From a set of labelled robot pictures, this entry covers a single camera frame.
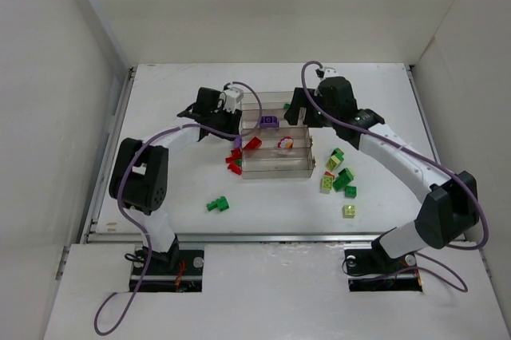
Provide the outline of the red flower lego brick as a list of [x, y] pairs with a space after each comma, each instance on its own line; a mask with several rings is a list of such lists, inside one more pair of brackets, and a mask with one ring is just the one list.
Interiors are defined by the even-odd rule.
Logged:
[[284, 136], [278, 142], [277, 147], [281, 149], [291, 149], [293, 148], [293, 145], [294, 139], [291, 136]]

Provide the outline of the purple lotus lego brick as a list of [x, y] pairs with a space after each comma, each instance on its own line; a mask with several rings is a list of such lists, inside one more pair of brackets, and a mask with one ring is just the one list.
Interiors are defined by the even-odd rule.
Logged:
[[279, 118], [273, 115], [262, 116], [259, 119], [259, 128], [260, 129], [279, 128]]

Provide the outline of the green and lime brick top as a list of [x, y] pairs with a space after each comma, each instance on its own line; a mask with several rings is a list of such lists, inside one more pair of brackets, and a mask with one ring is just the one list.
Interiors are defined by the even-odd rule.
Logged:
[[329, 171], [334, 171], [344, 161], [344, 152], [340, 148], [335, 148], [329, 157], [326, 167]]

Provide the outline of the purple lego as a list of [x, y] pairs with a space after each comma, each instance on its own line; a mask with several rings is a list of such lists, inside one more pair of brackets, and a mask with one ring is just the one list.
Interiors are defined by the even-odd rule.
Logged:
[[238, 149], [241, 149], [243, 147], [243, 139], [241, 136], [238, 136], [234, 141], [233, 141], [233, 148], [235, 150], [238, 150]]

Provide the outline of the red lego cluster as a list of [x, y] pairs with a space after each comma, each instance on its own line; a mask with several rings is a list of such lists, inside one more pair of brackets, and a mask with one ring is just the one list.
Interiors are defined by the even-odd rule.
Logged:
[[228, 170], [234, 174], [242, 175], [242, 151], [240, 148], [231, 150], [231, 155], [225, 158], [225, 163], [228, 166]]

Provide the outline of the red rectangular lego brick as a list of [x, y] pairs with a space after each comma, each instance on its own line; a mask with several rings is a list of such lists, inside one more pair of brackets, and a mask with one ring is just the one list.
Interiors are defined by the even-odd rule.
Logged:
[[243, 147], [243, 150], [248, 150], [248, 151], [251, 151], [251, 150], [256, 150], [258, 148], [260, 148], [262, 145], [262, 140], [257, 137], [257, 136], [254, 136], [253, 138], [251, 138]]

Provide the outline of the green stepped lego brick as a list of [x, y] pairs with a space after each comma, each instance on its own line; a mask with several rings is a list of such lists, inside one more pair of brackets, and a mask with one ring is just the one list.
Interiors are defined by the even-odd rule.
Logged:
[[206, 205], [206, 208], [209, 212], [213, 210], [218, 210], [220, 212], [223, 212], [227, 209], [229, 209], [229, 203], [225, 196], [221, 196], [220, 198], [213, 200], [209, 204]]

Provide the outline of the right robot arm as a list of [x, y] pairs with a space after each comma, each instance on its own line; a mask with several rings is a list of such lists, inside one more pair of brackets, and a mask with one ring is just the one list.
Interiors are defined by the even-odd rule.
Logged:
[[331, 127], [341, 140], [372, 157], [405, 184], [421, 208], [417, 217], [375, 239], [372, 258], [384, 267], [426, 247], [442, 249], [479, 221], [477, 183], [468, 172], [450, 176], [407, 148], [383, 117], [357, 106], [351, 83], [323, 77], [316, 89], [295, 88], [284, 119], [296, 125], [304, 113], [307, 127]]

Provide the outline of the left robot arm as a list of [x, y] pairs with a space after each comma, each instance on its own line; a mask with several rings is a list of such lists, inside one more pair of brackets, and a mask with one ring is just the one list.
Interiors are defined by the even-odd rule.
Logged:
[[196, 101], [176, 115], [169, 134], [143, 140], [127, 137], [119, 146], [109, 184], [109, 195], [121, 200], [130, 218], [143, 227], [144, 242], [135, 259], [150, 268], [172, 270], [179, 258], [179, 242], [161, 208], [168, 191], [168, 162], [179, 151], [212, 133], [226, 140], [239, 135], [241, 89], [201, 87]]

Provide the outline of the clear bin first row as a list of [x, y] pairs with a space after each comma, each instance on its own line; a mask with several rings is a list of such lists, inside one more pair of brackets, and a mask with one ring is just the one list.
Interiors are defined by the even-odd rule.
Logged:
[[260, 92], [257, 93], [259, 101], [253, 93], [245, 93], [241, 101], [241, 110], [269, 110], [283, 109], [285, 104], [290, 104], [293, 98], [292, 91]]

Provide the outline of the dark green angled brick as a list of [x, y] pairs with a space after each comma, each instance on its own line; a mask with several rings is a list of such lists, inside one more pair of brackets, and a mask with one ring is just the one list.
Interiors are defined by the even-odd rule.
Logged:
[[338, 174], [338, 176], [335, 178], [332, 184], [332, 188], [339, 192], [340, 190], [344, 189], [347, 185], [349, 185], [355, 178], [355, 174], [350, 168], [344, 168], [341, 170]]

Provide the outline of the lime square brick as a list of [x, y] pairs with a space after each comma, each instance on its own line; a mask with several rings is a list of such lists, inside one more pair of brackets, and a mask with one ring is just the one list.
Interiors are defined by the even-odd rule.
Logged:
[[356, 217], [356, 207], [352, 204], [346, 204], [343, 206], [343, 218], [353, 219]]

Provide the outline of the aluminium rail front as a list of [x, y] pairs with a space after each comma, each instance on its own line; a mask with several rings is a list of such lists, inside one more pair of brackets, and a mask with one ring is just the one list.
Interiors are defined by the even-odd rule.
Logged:
[[[370, 242], [377, 235], [340, 235], [340, 234], [218, 234], [218, 233], [178, 233], [183, 243], [337, 243]], [[136, 233], [91, 233], [87, 243], [135, 243], [141, 240]]]

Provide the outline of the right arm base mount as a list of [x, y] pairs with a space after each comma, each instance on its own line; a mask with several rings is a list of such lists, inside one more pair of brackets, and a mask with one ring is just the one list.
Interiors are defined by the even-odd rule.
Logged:
[[422, 292], [422, 283], [413, 253], [386, 258], [369, 248], [344, 250], [343, 272], [350, 292]]

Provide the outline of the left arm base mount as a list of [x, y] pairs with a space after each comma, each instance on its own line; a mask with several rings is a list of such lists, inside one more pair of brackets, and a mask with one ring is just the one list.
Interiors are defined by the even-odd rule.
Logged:
[[201, 292], [204, 271], [203, 249], [181, 249], [176, 264], [169, 268], [151, 260], [139, 292]]

